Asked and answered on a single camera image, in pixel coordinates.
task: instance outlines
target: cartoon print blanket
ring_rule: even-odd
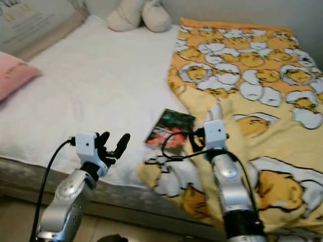
[[[248,170],[270,240],[319,239],[323,73],[291,31],[184,19],[168,84],[196,127],[225,121],[227,146]],[[185,151],[192,153],[189,143]],[[161,196],[223,229],[211,165],[202,156],[167,162],[154,151],[138,174]]]

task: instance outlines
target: plush toy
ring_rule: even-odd
[[[172,24],[161,0],[121,0],[119,6],[106,18],[106,24],[115,31],[128,31],[139,27],[141,16],[153,32],[167,31]]]

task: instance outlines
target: pillow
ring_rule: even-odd
[[[0,102],[40,74],[38,68],[0,51]]]

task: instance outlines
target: black cable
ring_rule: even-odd
[[[57,150],[55,151],[54,155],[51,157],[48,166],[44,172],[44,176],[42,177],[42,181],[41,181],[41,186],[40,186],[40,190],[39,190],[39,195],[38,195],[38,201],[36,204],[36,210],[35,210],[35,216],[34,216],[34,222],[32,225],[32,230],[31,230],[31,235],[30,235],[30,239],[29,242],[35,242],[36,240],[36,230],[37,230],[37,226],[38,226],[38,219],[39,219],[39,211],[40,211],[40,206],[41,206],[41,200],[44,194],[44,189],[45,189],[45,185],[46,185],[46,180],[47,180],[47,176],[48,173],[50,171],[50,167],[55,159],[55,157],[57,156],[58,152],[63,148],[63,146],[65,146],[68,143],[73,142],[73,140],[67,140],[64,143],[62,143]]]
[[[216,150],[216,149],[208,149],[208,150],[204,150],[204,151],[199,151],[199,152],[196,152],[194,154],[191,154],[191,155],[187,155],[187,156],[168,156],[164,149],[166,147],[166,144],[168,142],[168,140],[172,137],[172,136],[175,136],[175,135],[189,135],[189,134],[196,134],[196,132],[178,132],[178,133],[173,133],[171,135],[169,135],[165,141],[163,142],[163,145],[161,146],[161,153],[163,154],[164,157],[166,157],[167,159],[169,159],[170,161],[181,161],[183,159],[186,159],[186,158],[191,158],[193,156],[197,156],[197,155],[201,155],[201,154],[205,154],[205,153],[208,153],[208,152],[221,152],[221,154],[224,153],[227,153],[228,155],[231,156],[231,158],[233,158],[235,161],[238,161],[242,170],[243,170],[243,173],[244,173],[244,176],[246,177],[246,181],[247,181],[247,185],[248,185],[248,189],[249,189],[249,196],[250,196],[250,199],[251,199],[251,203],[252,203],[252,207],[254,209],[254,211],[256,212],[257,214],[257,218],[258,220],[260,220],[259,218],[259,210],[257,209],[257,205],[256,205],[256,202],[255,202],[255,199],[254,199],[254,196],[253,196],[253,193],[252,193],[252,188],[251,188],[251,184],[250,184],[250,181],[249,181],[249,178],[248,178],[248,175],[247,175],[247,172],[244,168],[244,165],[242,164],[242,162],[233,154],[231,153],[230,151],[227,151],[227,150],[224,150],[224,149],[219,149],[219,150]]]
[[[190,134],[190,132],[177,132],[177,133],[173,133],[171,135],[169,135],[163,142],[163,145],[161,146],[161,153],[163,154],[164,157],[166,157],[167,159],[174,159],[175,157],[177,159],[185,159],[185,156],[182,156],[182,155],[179,155],[179,156],[168,156],[166,153],[165,153],[165,147],[166,147],[166,144],[168,142],[168,140],[172,137],[172,136],[175,136],[175,135],[188,135]]]
[[[161,146],[161,153],[163,154],[164,157],[166,157],[167,159],[171,160],[171,161],[181,161],[183,159],[186,159],[186,158],[191,158],[193,156],[196,156],[196,155],[201,155],[201,154],[205,154],[211,150],[214,150],[214,149],[209,149],[209,150],[203,150],[203,151],[199,151],[199,152],[196,152],[194,154],[191,154],[191,155],[186,155],[186,156],[182,156],[182,155],[173,155],[173,156],[169,156],[165,153],[165,147],[167,145],[167,142],[168,140],[172,137],[172,136],[175,136],[175,135],[189,135],[191,134],[191,132],[177,132],[177,133],[173,133],[171,135],[169,135],[163,142],[163,145]]]
[[[244,176],[246,177],[246,181],[247,181],[247,185],[248,185],[248,189],[249,189],[249,196],[250,196],[250,199],[251,199],[251,203],[252,203],[252,206],[253,206],[254,211],[257,214],[258,220],[260,220],[260,218],[259,218],[259,210],[257,209],[257,205],[256,205],[256,202],[255,202],[255,199],[254,199],[254,196],[253,196],[253,192],[252,192],[252,188],[251,188],[251,184],[250,184],[250,180],[248,178],[247,172],[246,172],[246,170],[245,170],[244,165],[242,164],[242,162],[239,159],[237,159],[237,161],[239,162],[239,164],[240,164],[240,166],[241,166],[241,168],[243,170]]]

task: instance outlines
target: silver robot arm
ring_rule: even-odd
[[[229,242],[265,242],[263,224],[253,206],[249,189],[243,181],[238,158],[227,152],[226,129],[222,120],[204,124],[205,147],[214,149],[204,157],[213,169],[218,197]]]
[[[107,152],[104,144],[109,133],[79,134],[75,137],[76,151],[82,167],[75,170],[56,189],[52,203],[45,209],[37,241],[73,241],[86,205],[91,201],[98,178],[120,158],[128,141],[125,134],[113,152]]]

